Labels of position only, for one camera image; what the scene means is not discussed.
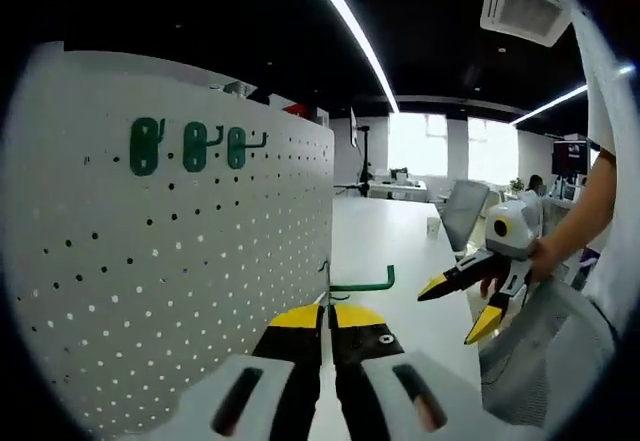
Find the ceiling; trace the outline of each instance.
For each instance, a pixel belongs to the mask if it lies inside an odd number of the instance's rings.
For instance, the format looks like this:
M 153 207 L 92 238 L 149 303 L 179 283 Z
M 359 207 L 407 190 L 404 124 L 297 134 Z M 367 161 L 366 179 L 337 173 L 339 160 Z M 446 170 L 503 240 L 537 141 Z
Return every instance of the ceiling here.
M 461 106 L 455 97 L 532 110 L 584 84 L 571 27 L 552 48 L 480 28 L 483 0 L 346 0 L 367 34 L 402 111 L 505 121 L 504 110 Z M 366 58 L 328 0 L 40 0 L 30 41 L 66 49 L 145 54 L 271 88 L 332 117 L 386 114 Z M 586 98 L 519 126 L 586 134 Z

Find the office chair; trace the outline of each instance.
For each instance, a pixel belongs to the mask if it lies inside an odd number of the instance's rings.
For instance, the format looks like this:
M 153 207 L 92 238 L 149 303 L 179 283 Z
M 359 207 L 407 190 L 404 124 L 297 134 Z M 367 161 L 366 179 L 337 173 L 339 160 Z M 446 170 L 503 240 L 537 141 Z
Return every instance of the office chair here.
M 559 280 L 540 283 L 480 352 L 484 408 L 505 422 L 550 432 L 613 353 L 609 325 L 587 298 Z
M 489 187 L 482 183 L 456 181 L 442 212 L 442 225 L 449 237 L 451 248 L 456 253 L 464 255 L 467 242 L 488 195 Z

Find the ceiling air conditioner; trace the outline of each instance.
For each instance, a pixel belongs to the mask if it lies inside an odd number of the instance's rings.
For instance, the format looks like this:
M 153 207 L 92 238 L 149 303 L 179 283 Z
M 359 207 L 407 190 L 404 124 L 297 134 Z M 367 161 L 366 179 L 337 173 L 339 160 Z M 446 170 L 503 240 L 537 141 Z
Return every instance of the ceiling air conditioner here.
M 551 47 L 569 21 L 562 0 L 484 0 L 480 27 Z

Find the person's arm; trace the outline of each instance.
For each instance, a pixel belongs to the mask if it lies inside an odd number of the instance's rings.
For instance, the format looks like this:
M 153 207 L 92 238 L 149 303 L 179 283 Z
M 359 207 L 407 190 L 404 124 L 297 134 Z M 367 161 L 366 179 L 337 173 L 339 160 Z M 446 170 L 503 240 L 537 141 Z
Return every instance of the person's arm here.
M 553 233 L 538 241 L 533 255 L 533 279 L 545 279 L 562 261 L 598 236 L 613 217 L 615 200 L 616 157 L 602 150 L 576 205 Z

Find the paper cup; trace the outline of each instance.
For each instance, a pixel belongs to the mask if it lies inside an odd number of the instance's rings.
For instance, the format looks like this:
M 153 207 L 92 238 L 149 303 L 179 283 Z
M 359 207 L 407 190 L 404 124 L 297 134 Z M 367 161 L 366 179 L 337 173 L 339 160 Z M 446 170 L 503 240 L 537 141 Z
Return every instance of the paper cup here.
M 438 232 L 440 231 L 440 224 L 442 224 L 440 218 L 427 218 L 427 236 L 437 238 Z

